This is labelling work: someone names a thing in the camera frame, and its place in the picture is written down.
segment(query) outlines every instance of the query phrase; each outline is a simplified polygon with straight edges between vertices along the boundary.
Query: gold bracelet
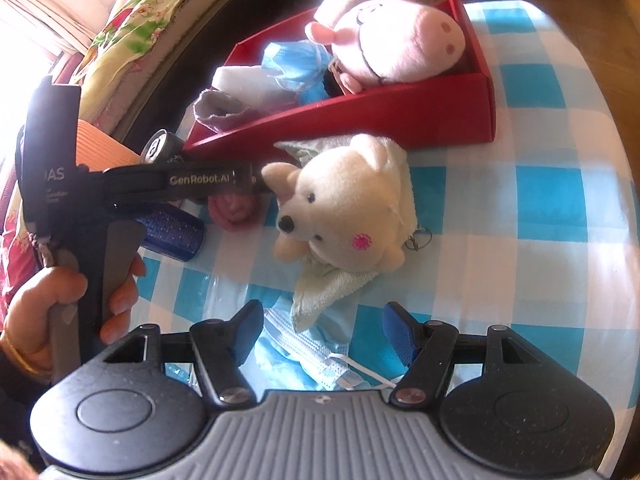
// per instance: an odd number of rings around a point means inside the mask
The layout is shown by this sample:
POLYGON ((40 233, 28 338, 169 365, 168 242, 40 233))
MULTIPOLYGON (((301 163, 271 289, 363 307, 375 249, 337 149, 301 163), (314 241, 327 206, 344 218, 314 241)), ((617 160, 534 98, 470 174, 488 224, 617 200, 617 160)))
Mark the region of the gold bracelet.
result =
POLYGON ((31 375, 34 375, 36 377, 40 377, 40 378, 48 378, 51 375, 51 372, 48 370, 38 370, 37 368, 34 368, 33 366, 31 366, 24 357, 22 357, 22 355, 20 354, 20 352, 18 352, 18 349, 13 345, 13 343, 11 343, 11 340, 9 339, 9 336, 6 334, 6 331, 2 331, 2 335, 0 336, 0 340, 2 340, 6 346, 6 348, 9 349, 9 352, 11 352, 12 356, 14 357, 14 359, 16 361, 18 361, 18 363, 20 363, 20 366, 27 371, 28 373, 30 373, 31 375))

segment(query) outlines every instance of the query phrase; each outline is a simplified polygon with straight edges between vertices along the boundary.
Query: pink pig plush toy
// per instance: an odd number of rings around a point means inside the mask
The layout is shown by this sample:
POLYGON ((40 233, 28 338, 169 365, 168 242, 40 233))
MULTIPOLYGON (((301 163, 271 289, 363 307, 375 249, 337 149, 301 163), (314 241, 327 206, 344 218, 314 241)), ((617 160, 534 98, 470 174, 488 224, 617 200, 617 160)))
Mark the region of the pink pig plush toy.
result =
POLYGON ((352 93, 438 75, 465 49, 465 36, 452 17, 407 0, 369 0, 353 7, 335 28, 311 22, 305 33, 315 43, 331 45, 340 81, 352 93))

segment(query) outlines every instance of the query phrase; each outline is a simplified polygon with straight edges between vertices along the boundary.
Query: device handle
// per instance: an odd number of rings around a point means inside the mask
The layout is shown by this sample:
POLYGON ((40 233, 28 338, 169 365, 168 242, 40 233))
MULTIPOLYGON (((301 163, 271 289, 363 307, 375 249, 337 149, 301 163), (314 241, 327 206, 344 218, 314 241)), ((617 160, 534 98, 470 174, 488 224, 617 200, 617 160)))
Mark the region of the device handle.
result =
POLYGON ((78 226, 52 251, 57 265, 74 269, 88 280, 87 291, 77 304, 57 304, 49 312, 52 384, 104 349, 99 332, 111 317, 109 298, 127 279, 145 234, 145 227, 132 219, 98 222, 78 226))

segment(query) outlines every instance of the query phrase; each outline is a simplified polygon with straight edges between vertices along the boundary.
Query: pink rolled cloth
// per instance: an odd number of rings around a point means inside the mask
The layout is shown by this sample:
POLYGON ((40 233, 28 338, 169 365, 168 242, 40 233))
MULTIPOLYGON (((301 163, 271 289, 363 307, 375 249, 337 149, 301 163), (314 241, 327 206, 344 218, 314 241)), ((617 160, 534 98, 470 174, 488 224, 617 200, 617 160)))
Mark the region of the pink rolled cloth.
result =
POLYGON ((211 219, 226 231, 241 231, 256 220, 256 195, 213 195, 209 197, 211 219))

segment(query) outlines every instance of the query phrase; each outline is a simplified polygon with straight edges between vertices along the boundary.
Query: orange ribbed object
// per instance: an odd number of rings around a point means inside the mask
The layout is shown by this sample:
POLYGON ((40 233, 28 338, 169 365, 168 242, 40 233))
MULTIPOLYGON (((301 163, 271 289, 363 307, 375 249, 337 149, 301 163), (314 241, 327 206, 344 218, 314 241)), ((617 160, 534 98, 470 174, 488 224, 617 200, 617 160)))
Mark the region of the orange ribbed object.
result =
POLYGON ((78 121, 76 164, 104 171, 140 163, 140 156, 86 121, 78 121))

